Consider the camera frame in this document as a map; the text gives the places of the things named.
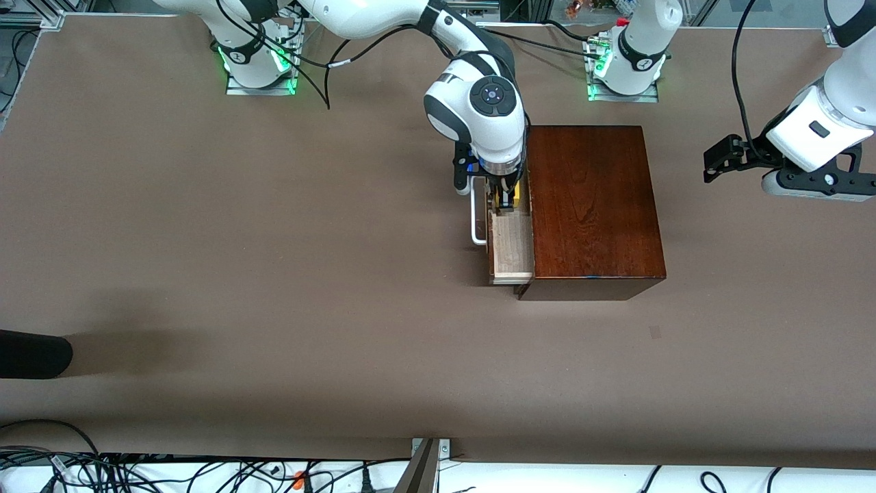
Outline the black foam cylinder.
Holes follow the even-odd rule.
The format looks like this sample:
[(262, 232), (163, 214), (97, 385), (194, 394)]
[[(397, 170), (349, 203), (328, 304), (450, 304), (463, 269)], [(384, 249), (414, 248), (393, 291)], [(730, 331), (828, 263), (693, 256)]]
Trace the black foam cylinder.
[(54, 379), (73, 357), (63, 337), (0, 329), (0, 379)]

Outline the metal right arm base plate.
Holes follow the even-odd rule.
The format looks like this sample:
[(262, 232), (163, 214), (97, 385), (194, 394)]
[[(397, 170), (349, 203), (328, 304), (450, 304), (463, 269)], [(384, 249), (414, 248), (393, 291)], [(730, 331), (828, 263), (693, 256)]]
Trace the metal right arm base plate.
[(253, 40), (236, 48), (217, 46), (228, 74), (227, 94), (296, 93), (303, 34), (274, 21), (263, 23), (261, 30), (270, 43)]

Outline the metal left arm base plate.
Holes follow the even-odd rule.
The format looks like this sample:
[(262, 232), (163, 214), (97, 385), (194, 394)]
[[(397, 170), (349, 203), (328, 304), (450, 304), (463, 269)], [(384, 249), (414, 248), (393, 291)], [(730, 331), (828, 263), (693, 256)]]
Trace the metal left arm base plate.
[(582, 43), (586, 54), (595, 58), (585, 60), (587, 94), (591, 102), (657, 103), (657, 80), (666, 57), (649, 65), (647, 70), (636, 70), (625, 56), (615, 51), (613, 38), (594, 36)]

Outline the yellow block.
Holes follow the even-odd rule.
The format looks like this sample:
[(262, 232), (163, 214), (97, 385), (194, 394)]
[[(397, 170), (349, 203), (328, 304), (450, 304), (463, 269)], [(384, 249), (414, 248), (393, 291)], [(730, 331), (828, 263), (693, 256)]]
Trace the yellow block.
[[(494, 182), (486, 181), (486, 196), (488, 204), (492, 209), (498, 210), (498, 185)], [(519, 207), (521, 199), (521, 184), (518, 181), (514, 186), (514, 209)]]

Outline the dark brown wooden cabinet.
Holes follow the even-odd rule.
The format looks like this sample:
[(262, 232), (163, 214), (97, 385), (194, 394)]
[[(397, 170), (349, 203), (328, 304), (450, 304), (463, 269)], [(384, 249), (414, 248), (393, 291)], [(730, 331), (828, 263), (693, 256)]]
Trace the dark brown wooden cabinet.
[(627, 301), (666, 280), (641, 126), (532, 127), (528, 194), (534, 272), (520, 301)]

